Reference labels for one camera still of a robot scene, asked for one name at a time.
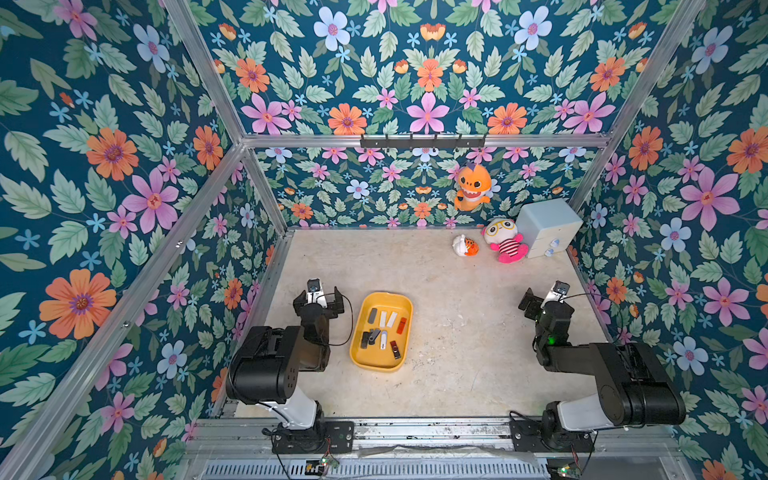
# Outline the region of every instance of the green leaf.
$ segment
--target green leaf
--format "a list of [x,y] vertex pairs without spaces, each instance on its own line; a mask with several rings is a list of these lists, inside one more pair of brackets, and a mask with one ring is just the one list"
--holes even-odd
[[48,159],[37,138],[21,131],[9,131],[5,134],[4,144],[5,149],[11,153],[11,158],[18,162],[22,170],[29,170],[38,181],[43,181]]

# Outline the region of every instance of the yellow tray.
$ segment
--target yellow tray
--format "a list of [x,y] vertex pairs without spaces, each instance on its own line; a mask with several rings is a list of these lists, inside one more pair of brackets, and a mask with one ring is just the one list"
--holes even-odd
[[[376,309],[376,319],[373,324],[368,323],[368,318],[371,315],[371,309]],[[370,331],[372,329],[379,328],[379,318],[381,312],[387,312],[387,320],[392,312],[397,312],[397,320],[392,328],[384,328],[383,331],[387,332],[387,347],[382,350],[380,348],[381,334],[376,339],[375,345],[368,345],[367,349],[360,348],[360,342],[362,341],[362,333]],[[397,327],[400,325],[400,320],[406,318],[406,328],[398,335]],[[411,324],[413,322],[413,304],[407,296],[397,295],[394,293],[375,292],[371,293],[362,302],[360,308],[360,316],[357,319],[357,326],[355,327],[355,336],[352,339],[352,345],[349,346],[349,356],[352,361],[360,368],[374,370],[376,372],[395,372],[405,362],[408,354],[408,337],[411,333]],[[395,360],[395,355],[392,353],[392,347],[389,342],[395,340],[397,342],[397,348],[400,350],[400,358]]]

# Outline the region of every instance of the metal vent grille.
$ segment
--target metal vent grille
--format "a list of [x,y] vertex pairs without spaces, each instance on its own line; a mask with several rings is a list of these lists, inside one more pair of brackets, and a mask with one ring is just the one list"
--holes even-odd
[[[291,478],[304,475],[305,460],[283,461]],[[369,459],[345,458],[339,467],[326,473],[327,478],[549,478],[544,464],[522,462],[513,458],[442,458],[442,459]],[[208,462],[202,480],[282,480],[282,467],[276,459],[217,460]]]

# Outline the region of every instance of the pink flower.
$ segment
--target pink flower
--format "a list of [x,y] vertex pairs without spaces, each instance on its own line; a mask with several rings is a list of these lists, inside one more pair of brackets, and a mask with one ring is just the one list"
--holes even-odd
[[607,314],[607,311],[611,309],[611,301],[607,298],[601,298],[600,294],[592,294],[592,300],[594,304],[600,310],[600,319],[605,325],[611,324],[611,316]]
[[631,343],[631,338],[632,334],[627,331],[627,327],[622,327],[619,332],[619,343],[621,343],[621,345],[627,345],[628,343]]
[[392,110],[392,104],[398,102],[398,99],[395,98],[395,91],[387,91],[386,88],[382,88],[381,95],[376,95],[376,100],[379,101],[380,108],[387,107],[389,110]]
[[181,437],[182,442],[189,442],[190,440],[194,440],[195,435],[197,434],[197,423],[187,423],[184,426],[184,435]]
[[107,386],[107,382],[109,382],[109,372],[112,372],[112,375],[114,376],[123,376],[127,373],[128,370],[125,368],[125,362],[120,361],[120,359],[124,359],[133,349],[134,346],[130,343],[123,343],[120,345],[120,348],[112,357],[112,361],[109,362],[107,368],[104,369],[101,375],[99,375],[98,380],[96,380],[96,390],[101,390]]
[[755,225],[755,228],[758,230],[765,230],[768,228],[768,210],[762,209],[757,211],[757,216],[760,218],[763,218],[764,220],[761,220],[757,222],[757,225]]
[[158,295],[160,295],[160,290],[155,290],[152,294],[152,298],[149,299],[149,303],[144,305],[144,311],[139,313],[139,316],[136,317],[136,326],[141,326],[144,323],[145,313],[147,315],[157,315],[157,305],[152,303],[152,300],[156,300]]
[[407,108],[408,114],[416,119],[411,123],[411,131],[419,131],[423,128],[424,133],[428,134],[430,127],[432,127],[434,131],[445,130],[445,126],[438,120],[438,118],[446,116],[450,111],[450,108],[448,108],[447,105],[440,105],[435,108],[436,102],[435,94],[430,91],[422,96],[423,108],[420,108],[417,105],[411,105]]
[[699,180],[699,172],[704,169],[704,164],[699,163],[699,156],[693,158],[693,160],[683,159],[683,168],[677,171],[678,175],[683,176],[683,183],[687,184],[688,180]]
[[377,2],[379,3],[379,12],[381,13],[384,13],[387,5],[389,5],[390,7],[397,6],[397,0],[368,0],[368,3],[370,3],[371,5]]
[[512,163],[516,164],[521,158],[528,158],[528,155],[527,147],[507,147],[507,151],[504,153],[504,158],[511,158]]
[[460,104],[464,104],[464,109],[470,107],[477,107],[478,106],[478,100],[480,100],[480,94],[478,93],[477,88],[473,88],[472,91],[464,90],[464,96],[459,98],[458,102]]
[[768,329],[760,329],[759,337],[759,342],[755,339],[742,340],[747,350],[757,354],[750,358],[750,366],[755,370],[762,370],[768,366]]
[[173,303],[174,310],[179,309],[179,305],[187,305],[187,295],[190,294],[188,288],[184,288],[187,282],[181,282],[178,285],[170,286],[170,295],[168,296],[168,303]]
[[563,105],[556,105],[554,107],[554,117],[552,119],[560,118],[560,120],[565,120],[572,113],[574,113],[574,102],[563,100]]
[[247,117],[256,118],[252,125],[255,133],[260,134],[263,133],[264,130],[268,130],[270,135],[280,135],[280,128],[290,128],[290,122],[285,118],[280,117],[280,114],[283,113],[280,102],[271,101],[270,106],[267,107],[261,96],[257,94],[252,94],[250,96],[250,101],[253,103],[253,107],[256,108],[247,105],[240,110],[243,111]]
[[134,416],[134,410],[129,407],[134,401],[134,394],[123,398],[123,392],[118,392],[114,396],[114,406],[106,406],[101,409],[101,416],[104,417],[104,424],[101,426],[101,433],[106,433],[114,425],[114,432],[120,433],[123,429],[123,419],[129,419]]
[[541,171],[541,168],[534,163],[523,165],[523,178],[535,177],[536,172]]
[[330,177],[331,174],[328,173],[328,167],[325,165],[318,164],[317,162],[314,164],[312,168],[310,168],[312,171],[312,176],[315,178],[319,178],[320,181],[325,180],[327,177]]
[[96,33],[91,26],[98,23],[96,17],[88,12],[83,12],[81,0],[58,0],[60,7],[54,7],[53,12],[69,24],[69,30],[75,38],[80,38],[85,33],[91,40],[96,39]]
[[491,154],[496,151],[496,147],[481,147],[472,148],[472,151],[467,154],[467,159],[475,159],[475,163],[480,165],[483,160],[491,161],[493,157]]
[[[501,0],[493,0],[494,3],[499,3]],[[491,9],[491,0],[472,0],[473,7],[482,6],[483,13],[486,13]]]
[[713,302],[707,302],[707,305],[704,306],[704,311],[707,313],[720,312],[720,322],[723,325],[729,326],[733,321],[731,313],[742,320],[750,318],[750,313],[746,311],[746,308],[737,305],[738,302],[745,301],[750,293],[741,288],[731,292],[730,282],[725,277],[717,282],[717,290],[711,286],[705,286],[703,291],[704,295],[714,300]]
[[381,153],[381,148],[355,148],[355,151],[360,155],[357,157],[357,160],[364,164],[365,162],[368,162],[370,166],[376,165],[377,160],[382,160],[384,158],[384,154]]
[[296,106],[293,100],[288,100],[288,103],[280,102],[280,107],[283,109],[280,113],[288,115],[289,120],[301,120],[301,107]]
[[616,107],[613,105],[602,106],[605,103],[605,92],[599,94],[592,99],[592,104],[588,104],[585,100],[579,100],[574,105],[574,111],[576,115],[567,119],[563,123],[563,127],[573,128],[575,134],[583,134],[587,127],[589,131],[598,132],[603,127],[603,121],[598,118],[607,117],[612,114]]
[[624,223],[624,233],[630,237],[633,237],[638,231],[640,231],[640,226],[638,225],[640,223],[640,218],[634,216],[633,214],[629,214],[629,217],[622,220],[622,223]]
[[168,157],[163,155],[163,163],[157,166],[157,169],[163,174],[163,181],[171,181],[176,183],[176,177],[181,175],[181,170],[176,168],[176,160],[168,160]]
[[648,193],[648,187],[643,187],[645,183],[645,175],[640,175],[640,178],[636,178],[634,175],[629,177],[629,185],[625,185],[622,190],[627,194],[627,205],[634,202],[635,205],[640,205],[643,195]]
[[619,157],[618,155],[613,154],[611,161],[605,165],[605,170],[607,171],[605,174],[605,181],[612,182],[613,185],[617,184],[619,177],[627,173],[627,169],[622,167],[626,160],[627,157],[625,155]]
[[395,165],[395,162],[392,162],[389,167],[382,168],[384,171],[384,178],[389,180],[389,182],[394,182],[395,180],[398,180],[400,178],[400,173],[402,173],[402,169],[397,168]]
[[346,160],[348,158],[344,148],[323,148],[323,158],[330,158],[331,161],[338,165],[339,159]]
[[218,217],[213,218],[213,221],[214,221],[214,233],[217,233],[219,235],[219,238],[223,237],[224,234],[227,232],[227,219],[225,219],[222,214],[219,214]]
[[755,420],[759,424],[766,422],[766,413],[768,412],[768,402],[766,402],[766,391],[758,385],[755,387],[755,393],[752,393],[749,389],[741,389],[742,395],[746,397],[746,400],[741,402],[741,407],[748,412],[755,412]]
[[109,226],[109,231],[112,233],[119,231],[120,236],[123,237],[123,240],[128,238],[129,230],[131,232],[138,230],[136,224],[133,223],[133,221],[136,220],[136,214],[133,212],[128,212],[126,214],[125,207],[122,205],[118,207],[117,213],[107,212],[107,217],[109,217],[109,220],[113,221],[113,224]]
[[672,280],[672,288],[667,287],[665,292],[670,296],[670,305],[677,304],[677,308],[685,310],[686,302],[693,302],[694,298],[686,293],[688,291],[688,284],[680,285],[677,280]]
[[685,200],[695,202],[685,207],[683,220],[693,220],[701,213],[701,226],[708,232],[717,223],[716,209],[723,215],[731,215],[741,210],[735,199],[720,196],[733,190],[738,180],[739,174],[723,175],[713,187],[715,173],[711,168],[705,167],[699,174],[699,188],[686,185],[680,189],[680,195]]

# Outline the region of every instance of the light blue flower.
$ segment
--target light blue flower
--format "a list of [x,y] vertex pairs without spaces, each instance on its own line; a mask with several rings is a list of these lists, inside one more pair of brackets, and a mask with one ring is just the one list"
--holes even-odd
[[101,260],[98,260],[99,252],[83,252],[83,257],[85,260],[80,262],[80,268],[83,268],[85,266],[88,267],[90,271],[93,271],[94,267],[97,265],[101,265]]
[[104,229],[105,221],[106,221],[106,218],[99,217],[98,214],[94,214],[93,218],[90,220],[86,220],[85,223],[94,228],[94,233],[98,233],[99,230]]
[[652,31],[646,30],[643,32],[643,37],[640,40],[638,40],[637,43],[645,46],[645,44],[653,40],[654,40],[654,33]]
[[221,38],[221,32],[220,31],[217,31],[216,33],[211,32],[211,34],[210,34],[210,41],[212,43],[215,43],[219,47],[223,47],[224,43],[225,43],[224,39]]
[[64,123],[64,119],[71,120],[72,117],[67,115],[67,112],[69,111],[69,107],[59,107],[56,105],[56,102],[51,102],[51,108],[53,110],[49,111],[48,114],[50,114],[52,117],[58,117],[58,123]]
[[118,21],[120,21],[120,25],[123,25],[123,26],[125,26],[125,25],[128,25],[128,24],[130,24],[130,23],[131,23],[130,21],[128,21],[128,15],[124,14],[122,10],[120,10],[120,9],[118,8],[116,12],[117,12],[117,14],[116,14],[114,17],[115,17],[115,18],[116,18]]
[[415,48],[416,45],[421,45],[421,41],[419,40],[419,34],[416,33],[409,33],[408,34],[408,40],[406,40],[407,43],[411,44],[411,48]]
[[125,464],[123,467],[124,470],[128,470],[129,472],[132,472],[134,470],[134,467],[139,464],[139,454],[138,452],[131,453],[128,456],[128,463]]
[[452,33],[446,33],[445,34],[445,40],[443,41],[442,44],[443,45],[448,45],[448,48],[451,48],[453,46],[453,44],[458,42],[458,40],[456,40],[456,35],[458,35],[458,34],[456,34],[456,33],[453,33],[453,34]]
[[24,230],[24,236],[16,235],[15,237],[13,237],[13,239],[18,242],[24,242],[24,245],[22,245],[22,248],[24,250],[29,250],[30,246],[34,248],[37,248],[40,246],[40,243],[36,242],[36,240],[40,240],[40,236],[32,235],[32,231],[29,229]]
[[27,343],[30,345],[35,344],[35,340],[38,339],[38,337],[43,338],[45,336],[45,332],[42,332],[42,330],[45,328],[45,322],[40,322],[38,325],[37,322],[34,320],[29,320],[29,330],[24,330],[23,332],[19,332],[18,336],[20,336],[22,339],[25,337],[27,338]]
[[346,30],[349,32],[350,37],[360,35],[360,25],[355,25],[353,20],[349,21],[349,25],[347,26]]
[[626,28],[621,27],[621,30],[614,32],[614,41],[616,43],[620,42],[622,38],[627,36],[627,33],[624,30],[626,30]]

